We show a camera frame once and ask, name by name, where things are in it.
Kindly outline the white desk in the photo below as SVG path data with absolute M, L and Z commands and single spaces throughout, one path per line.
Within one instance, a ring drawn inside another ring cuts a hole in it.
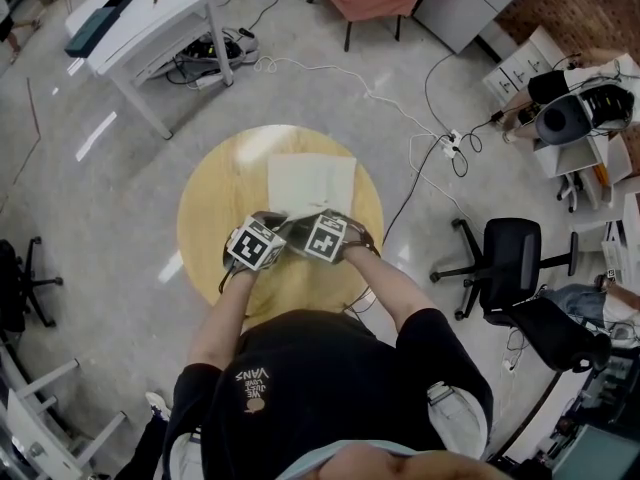
M 584 190 L 578 195 L 578 208 L 582 199 L 593 210 L 611 205 L 615 185 L 633 172 L 620 134 L 588 136 L 565 146 L 550 146 L 536 139 L 533 152 L 545 175 L 558 178 L 561 184 L 564 174 L 579 173 Z

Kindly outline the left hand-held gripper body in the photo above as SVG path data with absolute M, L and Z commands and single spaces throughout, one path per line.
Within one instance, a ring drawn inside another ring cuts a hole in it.
M 292 222 L 284 214 L 256 212 L 234 229 L 223 251 L 223 265 L 229 273 L 259 271 L 271 267 L 287 245 Z

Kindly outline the person's black shirt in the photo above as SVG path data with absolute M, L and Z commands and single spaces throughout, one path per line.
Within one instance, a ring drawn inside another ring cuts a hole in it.
M 204 480 L 292 477 L 341 441 L 440 450 L 428 416 L 436 384 L 492 417 L 491 389 L 440 311 L 411 315 L 394 345 L 343 314 L 291 311 L 248 330 L 227 367 L 184 368 L 163 467 L 176 471 L 175 443 L 193 432 Z

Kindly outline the white rectangular table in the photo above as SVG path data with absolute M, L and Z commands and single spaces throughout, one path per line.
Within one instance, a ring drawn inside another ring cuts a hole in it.
M 89 16 L 108 0 L 86 0 L 66 18 L 74 35 Z M 138 87 L 165 63 L 206 33 L 211 35 L 219 64 L 219 78 L 234 82 L 215 0 L 133 0 L 92 51 L 86 63 L 118 87 L 149 124 L 165 139 L 173 133 L 154 114 Z

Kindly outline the black office chair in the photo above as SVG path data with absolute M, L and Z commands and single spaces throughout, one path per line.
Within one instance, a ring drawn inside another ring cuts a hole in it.
M 466 306 L 455 312 L 456 320 L 470 316 L 479 304 L 483 318 L 494 326 L 519 330 L 541 360 L 553 371 L 574 373 L 603 370 L 611 356 L 611 340 L 594 334 L 566 315 L 557 304 L 536 298 L 540 271 L 567 266 L 572 276 L 577 268 L 579 235 L 570 235 L 569 251 L 544 259 L 538 223 L 523 218 L 496 218 L 488 221 L 483 244 L 479 245 L 468 222 L 456 218 L 474 259 L 470 266 L 434 271 L 433 283 L 462 276 L 469 290 Z
M 36 279 L 32 269 L 34 247 L 42 244 L 40 236 L 29 240 L 26 259 L 19 257 L 6 239 L 0 239 L 0 328 L 12 333 L 26 329 L 25 315 L 32 310 L 46 328 L 56 322 L 42 310 L 35 289 L 48 285 L 63 286 L 62 277 Z

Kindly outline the white furniture frame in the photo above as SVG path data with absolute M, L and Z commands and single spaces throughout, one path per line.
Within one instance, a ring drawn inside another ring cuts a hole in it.
M 124 412 L 118 412 L 79 453 L 73 452 L 69 445 L 64 444 L 47 427 L 42 414 L 51 405 L 56 404 L 57 399 L 51 397 L 49 405 L 41 403 L 36 409 L 29 398 L 78 367 L 78 360 L 72 359 L 40 378 L 28 382 L 17 391 L 8 389 L 6 409 L 8 430 L 17 441 L 16 448 L 24 452 L 26 458 L 40 470 L 39 480 L 86 480 L 91 475 L 91 459 L 127 419 Z

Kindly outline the round wooden table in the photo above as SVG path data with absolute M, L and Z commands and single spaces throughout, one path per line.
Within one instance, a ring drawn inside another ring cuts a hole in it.
M 274 154 L 321 153 L 355 158 L 329 137 L 307 128 L 270 125 L 246 130 L 212 150 L 191 175 L 183 192 L 177 236 L 184 267 L 195 288 L 215 303 L 231 276 L 223 251 L 231 232 L 247 216 L 269 209 L 267 162 Z M 375 186 L 357 162 L 351 215 L 382 246 L 383 212 Z M 245 323 L 252 327 L 296 309 L 340 312 L 365 293 L 366 283 L 346 261 L 303 257 L 288 247 L 259 277 L 251 292 Z

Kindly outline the white swivel chair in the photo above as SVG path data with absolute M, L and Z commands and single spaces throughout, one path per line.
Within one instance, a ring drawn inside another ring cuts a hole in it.
M 582 179 L 577 171 L 564 174 L 560 190 L 556 195 L 558 201 L 568 200 L 568 211 L 574 213 L 578 208 L 578 195 L 584 190 Z

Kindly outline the white drawer cabinet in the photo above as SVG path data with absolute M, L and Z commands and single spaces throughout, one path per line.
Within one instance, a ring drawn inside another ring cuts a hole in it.
M 483 79 L 488 91 L 500 105 L 508 103 L 530 79 L 552 70 L 561 50 L 542 27 L 538 26 L 514 53 Z

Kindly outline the person's left leg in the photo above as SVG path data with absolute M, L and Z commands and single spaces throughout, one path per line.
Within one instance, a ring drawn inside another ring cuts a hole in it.
M 153 416 L 147 423 L 132 458 L 113 480 L 154 480 L 162 456 L 167 426 L 166 419 Z

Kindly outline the person's left forearm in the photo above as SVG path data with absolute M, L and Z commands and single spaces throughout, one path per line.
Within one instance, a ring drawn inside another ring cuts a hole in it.
M 219 296 L 192 340 L 187 364 L 206 364 L 224 370 L 232 361 L 257 271 L 236 274 Z

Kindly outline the dark long flat box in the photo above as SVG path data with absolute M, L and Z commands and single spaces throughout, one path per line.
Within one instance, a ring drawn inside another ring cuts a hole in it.
M 108 0 L 97 8 L 64 48 L 71 58 L 88 58 L 98 43 L 133 0 Z

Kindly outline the white fabric drawstring bag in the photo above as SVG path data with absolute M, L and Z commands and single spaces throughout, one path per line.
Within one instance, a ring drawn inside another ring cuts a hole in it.
M 274 154 L 268 158 L 269 209 L 291 218 L 326 209 L 350 216 L 357 161 L 321 153 Z

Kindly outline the person's left shoe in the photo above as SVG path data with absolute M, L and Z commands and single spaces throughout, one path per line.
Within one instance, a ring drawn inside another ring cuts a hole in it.
M 171 410 L 168 408 L 165 399 L 160 394 L 150 391 L 145 393 L 145 398 L 150 405 L 153 416 L 164 422 L 168 422 L 171 416 Z

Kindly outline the grey backpack device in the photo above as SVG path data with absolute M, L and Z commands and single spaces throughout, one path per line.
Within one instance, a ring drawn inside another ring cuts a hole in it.
M 633 120 L 635 96 L 619 84 L 602 84 L 570 93 L 546 105 L 535 119 L 538 138 L 565 146 L 589 136 L 627 128 Z

